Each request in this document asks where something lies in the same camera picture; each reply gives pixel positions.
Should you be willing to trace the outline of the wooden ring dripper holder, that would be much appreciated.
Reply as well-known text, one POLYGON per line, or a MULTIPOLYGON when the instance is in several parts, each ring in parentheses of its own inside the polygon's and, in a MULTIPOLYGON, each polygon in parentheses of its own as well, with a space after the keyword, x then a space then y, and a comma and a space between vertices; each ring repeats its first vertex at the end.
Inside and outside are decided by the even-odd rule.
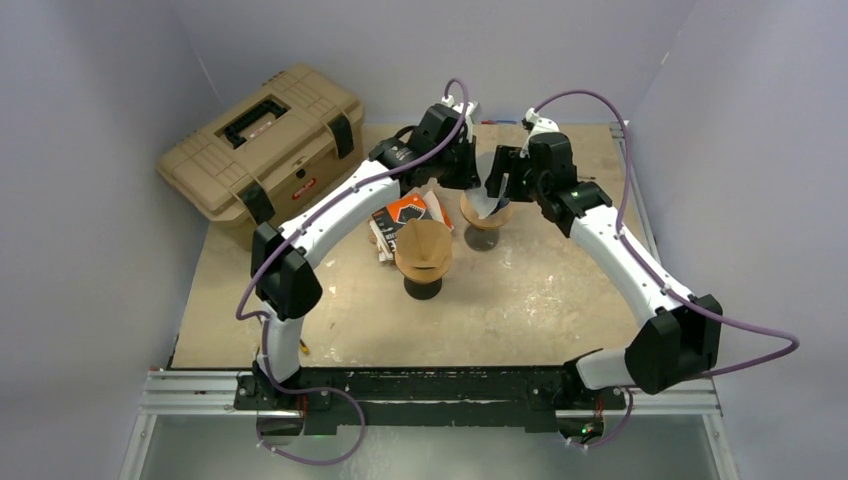
POLYGON ((499 208, 491 215, 483 218, 472 207, 465 194, 461 195, 459 205, 463 218, 469 225, 479 230, 499 229, 511 220, 514 213, 513 204, 508 203, 503 208, 499 208))

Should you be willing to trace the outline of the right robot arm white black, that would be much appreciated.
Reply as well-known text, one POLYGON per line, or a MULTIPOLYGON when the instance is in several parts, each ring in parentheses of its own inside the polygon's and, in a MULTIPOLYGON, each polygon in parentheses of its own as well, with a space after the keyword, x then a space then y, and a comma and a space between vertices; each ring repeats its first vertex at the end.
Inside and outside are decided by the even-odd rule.
POLYGON ((561 392, 569 404, 584 407, 607 387, 656 394, 716 365, 721 305, 711 295, 695 296, 629 240, 609 195, 597 183, 579 180, 565 134, 536 134, 523 148, 497 146, 485 187, 494 198, 536 203, 601 268, 639 327, 624 348, 567 362, 573 373, 562 379, 561 392))

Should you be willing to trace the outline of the brown paper coffee filter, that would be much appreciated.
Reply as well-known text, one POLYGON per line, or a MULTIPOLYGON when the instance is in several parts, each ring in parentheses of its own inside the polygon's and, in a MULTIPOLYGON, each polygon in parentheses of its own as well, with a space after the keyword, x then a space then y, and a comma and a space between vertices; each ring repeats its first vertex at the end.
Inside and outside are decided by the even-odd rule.
POLYGON ((395 261, 416 269, 435 269, 452 257, 451 230, 432 219, 413 219, 396 236, 395 261))

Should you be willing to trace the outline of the wooden dripper stand black base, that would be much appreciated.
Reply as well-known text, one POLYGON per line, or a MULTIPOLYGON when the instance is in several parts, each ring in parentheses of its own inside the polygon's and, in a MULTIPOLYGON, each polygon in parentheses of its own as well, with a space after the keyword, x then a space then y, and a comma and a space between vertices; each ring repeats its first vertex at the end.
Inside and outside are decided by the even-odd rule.
POLYGON ((403 275, 403 286, 406 293, 415 300, 429 300, 434 298, 443 285, 443 278, 453 263, 451 256, 435 267, 415 267, 400 255, 395 255, 395 265, 403 275))

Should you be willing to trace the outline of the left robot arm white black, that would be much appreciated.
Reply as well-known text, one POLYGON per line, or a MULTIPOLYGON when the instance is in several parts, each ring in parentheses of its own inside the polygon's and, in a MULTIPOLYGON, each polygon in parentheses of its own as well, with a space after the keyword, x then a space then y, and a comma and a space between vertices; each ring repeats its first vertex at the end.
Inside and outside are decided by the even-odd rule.
POLYGON ((272 408, 297 399, 299 341, 304 318, 323 289, 314 272, 338 242, 378 209, 430 180, 447 189, 480 186, 476 167, 475 101, 429 107, 421 121, 378 142, 353 174, 306 213, 253 236, 251 291, 262 302, 259 395, 272 408))

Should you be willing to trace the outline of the white paper coffee filter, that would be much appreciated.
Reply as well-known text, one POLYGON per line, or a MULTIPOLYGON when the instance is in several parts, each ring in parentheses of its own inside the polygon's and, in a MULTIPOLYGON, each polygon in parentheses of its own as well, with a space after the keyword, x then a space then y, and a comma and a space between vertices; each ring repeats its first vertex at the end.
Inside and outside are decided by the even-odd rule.
POLYGON ((486 219, 493 216, 506 208, 510 203, 503 195, 495 198, 490 197, 488 194, 485 182, 491 175, 494 159, 494 151, 487 151, 477 155, 475 165, 480 185, 465 191, 466 199, 479 219, 486 219))

